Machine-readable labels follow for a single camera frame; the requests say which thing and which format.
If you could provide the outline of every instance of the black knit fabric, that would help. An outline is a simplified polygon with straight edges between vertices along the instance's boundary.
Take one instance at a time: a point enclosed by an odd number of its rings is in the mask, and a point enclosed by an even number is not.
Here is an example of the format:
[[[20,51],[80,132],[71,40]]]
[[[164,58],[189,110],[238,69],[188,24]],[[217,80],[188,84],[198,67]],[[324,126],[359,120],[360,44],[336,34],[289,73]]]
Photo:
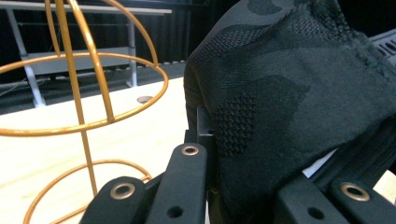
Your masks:
[[[335,0],[239,2],[188,59],[184,87],[190,128],[198,105],[212,117],[209,203],[227,223],[270,220],[275,189],[396,112],[395,68]]]

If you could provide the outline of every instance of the wooden table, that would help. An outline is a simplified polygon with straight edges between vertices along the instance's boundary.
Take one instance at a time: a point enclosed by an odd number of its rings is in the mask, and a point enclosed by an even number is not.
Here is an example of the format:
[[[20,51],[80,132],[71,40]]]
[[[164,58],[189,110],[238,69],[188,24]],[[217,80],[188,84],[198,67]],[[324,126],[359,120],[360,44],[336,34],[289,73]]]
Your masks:
[[[133,108],[136,98],[153,96],[162,83],[111,92],[114,114]],[[102,98],[82,100],[85,118],[103,119]],[[123,159],[147,169],[152,176],[164,171],[173,149],[183,143],[187,129],[182,78],[172,79],[168,91],[155,105],[136,116],[88,131],[92,159]],[[3,128],[46,128],[76,124],[74,102],[48,105],[0,116]],[[37,193],[63,172],[85,163],[79,133],[51,137],[18,138],[0,136],[0,223],[22,223]],[[122,165],[95,166],[98,188],[121,175],[140,177]],[[87,170],[67,177],[38,205],[32,223],[50,223],[92,199]],[[78,223],[79,217],[68,223]]]

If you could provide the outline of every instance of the gold wire sculpture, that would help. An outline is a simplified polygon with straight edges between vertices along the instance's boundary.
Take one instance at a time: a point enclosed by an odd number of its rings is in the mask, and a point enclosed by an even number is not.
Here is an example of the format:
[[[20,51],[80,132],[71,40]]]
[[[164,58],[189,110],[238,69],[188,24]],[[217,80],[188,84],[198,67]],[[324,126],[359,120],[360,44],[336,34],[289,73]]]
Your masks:
[[[50,182],[43,190],[41,190],[41,192],[39,192],[39,194],[36,196],[36,198],[34,199],[32,204],[30,205],[28,211],[26,212],[23,223],[30,222],[32,214],[33,214],[36,206],[38,205],[40,200],[44,197],[44,195],[53,186],[55,186],[62,179],[66,178],[67,176],[69,176],[81,169],[87,168],[89,171],[93,196],[95,196],[97,194],[96,179],[95,179],[94,171],[93,171],[93,166],[97,165],[97,164],[118,163],[118,164],[128,165],[128,166],[134,167],[135,169],[137,169],[144,175],[144,177],[141,178],[143,181],[150,180],[152,177],[149,174],[149,172],[147,172],[143,167],[141,167],[135,163],[132,163],[132,162],[123,161],[123,160],[92,161],[87,131],[96,129],[96,128],[100,128],[100,127],[104,127],[106,125],[121,121],[123,119],[128,119],[129,117],[145,110],[146,108],[148,108],[151,105],[153,105],[154,103],[156,103],[163,96],[163,94],[166,92],[166,89],[168,87],[168,77],[158,64],[157,53],[155,51],[155,48],[152,44],[152,41],[151,41],[147,31],[145,30],[143,25],[139,22],[139,20],[130,11],[128,11],[128,9],[125,8],[123,5],[121,5],[120,3],[118,3],[115,0],[103,0],[103,2],[106,2],[109,5],[116,7],[130,21],[132,21],[134,23],[135,27],[140,31],[140,33],[145,38],[145,40],[148,44],[148,47],[149,47],[149,50],[151,53],[151,57],[152,57],[152,62],[135,57],[135,56],[131,56],[131,55],[97,52],[95,43],[92,38],[91,31],[88,27],[87,22],[85,21],[83,13],[81,12],[81,10],[78,6],[77,0],[67,0],[67,3],[70,6],[71,11],[73,12],[73,14],[77,20],[78,27],[82,33],[84,42],[88,49],[88,52],[73,53],[73,50],[71,47],[70,34],[69,34],[67,20],[66,20],[66,14],[65,14],[65,10],[64,10],[64,0],[54,0],[54,2],[55,2],[55,6],[56,6],[56,15],[57,15],[58,22],[59,22],[60,28],[61,28],[61,37],[62,37],[62,41],[63,41],[63,45],[64,45],[64,54],[61,54],[60,48],[59,48],[59,43],[56,38],[54,22],[52,19],[52,13],[51,13],[51,9],[50,9],[50,0],[45,0],[45,10],[46,10],[47,20],[48,20],[48,24],[49,24],[49,32],[50,32],[52,44],[54,46],[55,55],[20,61],[20,62],[16,62],[16,63],[10,63],[7,65],[1,66],[0,67],[0,75],[5,72],[8,72],[10,70],[23,67],[25,65],[30,65],[30,64],[34,64],[34,63],[43,63],[43,62],[49,62],[49,61],[56,61],[56,60],[66,60],[68,72],[69,72],[69,76],[70,76],[70,83],[72,86],[75,107],[76,107],[76,111],[77,111],[77,115],[78,115],[78,125],[60,127],[60,128],[52,128],[52,129],[35,129],[35,130],[15,130],[15,129],[0,128],[0,135],[16,136],[16,137],[34,137],[34,136],[50,136],[50,135],[66,134],[66,133],[80,133],[82,144],[84,147],[84,152],[85,152],[86,164],[82,164],[76,168],[73,168],[73,169],[63,173],[62,175],[60,175],[56,179],[54,179],[52,182]],[[91,60],[93,63],[93,69],[94,69],[96,78],[99,83],[100,92],[101,92],[104,106],[105,106],[106,119],[101,119],[101,120],[97,120],[97,121],[93,121],[93,122],[89,122],[89,123],[86,123],[84,120],[81,96],[80,96],[79,86],[78,86],[77,72],[76,72],[76,67],[75,67],[75,63],[74,63],[74,59],[81,58],[81,57],[91,57]],[[145,64],[145,65],[151,67],[152,69],[154,69],[155,71],[157,71],[158,73],[160,73],[163,76],[162,88],[157,93],[157,95],[152,97],[150,100],[148,100],[144,104],[142,104],[136,108],[133,108],[129,111],[126,111],[124,113],[121,113],[119,115],[114,115],[113,108],[112,108],[111,101],[110,101],[109,91],[108,91],[108,87],[107,87],[107,83],[106,83],[106,78],[105,78],[103,67],[102,67],[102,64],[100,61],[100,58],[103,58],[103,57],[122,58],[122,59],[130,60],[130,61],[136,61],[136,62]],[[83,212],[87,208],[87,206],[88,205],[83,206],[83,207],[79,208],[78,210],[76,210],[75,212],[72,212],[64,217],[61,217],[61,218],[53,221],[53,223],[63,222],[65,220],[69,219],[70,217],[73,217],[73,216]]]

